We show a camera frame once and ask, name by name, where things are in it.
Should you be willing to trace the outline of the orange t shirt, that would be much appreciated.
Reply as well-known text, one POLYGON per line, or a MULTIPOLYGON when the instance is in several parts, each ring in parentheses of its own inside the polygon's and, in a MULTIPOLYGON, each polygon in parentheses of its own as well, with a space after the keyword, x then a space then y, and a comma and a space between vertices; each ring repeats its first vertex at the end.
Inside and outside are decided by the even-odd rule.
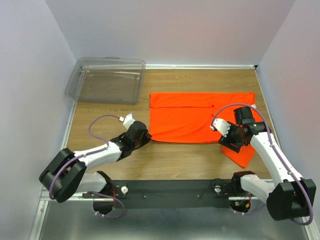
POLYGON ((216 144, 221 134, 210 128, 214 116, 234 123, 236 108, 255 103, 254 92, 153 92, 149 133, 157 142, 216 144))

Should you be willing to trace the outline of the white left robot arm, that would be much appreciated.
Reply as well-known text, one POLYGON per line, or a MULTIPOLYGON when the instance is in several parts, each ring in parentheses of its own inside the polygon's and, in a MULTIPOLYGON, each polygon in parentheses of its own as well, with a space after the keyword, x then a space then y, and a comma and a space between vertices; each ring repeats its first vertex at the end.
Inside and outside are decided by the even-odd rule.
POLYGON ((79 152, 60 150, 40 174, 39 181, 48 190, 50 199, 63 203, 73 194, 87 191, 82 181, 88 170, 121 161, 150 140, 147 126, 135 120, 126 132, 102 146, 79 152))

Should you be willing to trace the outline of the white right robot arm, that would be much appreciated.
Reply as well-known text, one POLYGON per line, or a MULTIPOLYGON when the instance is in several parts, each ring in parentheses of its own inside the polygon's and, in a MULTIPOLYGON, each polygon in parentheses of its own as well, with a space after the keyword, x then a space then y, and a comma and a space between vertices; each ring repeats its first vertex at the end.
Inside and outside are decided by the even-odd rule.
POLYGON ((291 220, 308 226, 314 220, 313 203, 316 184, 304 178, 290 163, 277 144, 265 117, 253 106, 236 103, 235 122, 226 121, 219 114, 213 117, 210 128, 219 132, 219 144, 239 153, 243 146, 252 146, 269 171, 272 182, 260 179, 252 171, 234 173, 230 191, 241 196, 245 192, 263 202, 275 221, 291 220))

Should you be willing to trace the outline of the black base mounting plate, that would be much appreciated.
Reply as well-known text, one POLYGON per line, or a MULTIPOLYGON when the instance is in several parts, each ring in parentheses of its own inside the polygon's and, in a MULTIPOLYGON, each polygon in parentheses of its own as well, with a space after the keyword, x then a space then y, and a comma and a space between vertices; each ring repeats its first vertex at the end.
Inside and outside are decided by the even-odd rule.
POLYGON ((230 208, 247 212, 254 196, 234 191, 229 179, 109 180, 106 186, 83 194, 101 209, 230 208))

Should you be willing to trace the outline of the clear plastic bin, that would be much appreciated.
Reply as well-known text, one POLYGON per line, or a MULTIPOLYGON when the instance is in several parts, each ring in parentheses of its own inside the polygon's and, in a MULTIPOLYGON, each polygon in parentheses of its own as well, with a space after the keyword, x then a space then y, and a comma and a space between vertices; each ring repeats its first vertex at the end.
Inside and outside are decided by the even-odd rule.
POLYGON ((136 105, 142 94, 146 63, 116 57, 79 58, 65 89, 76 102, 136 105))

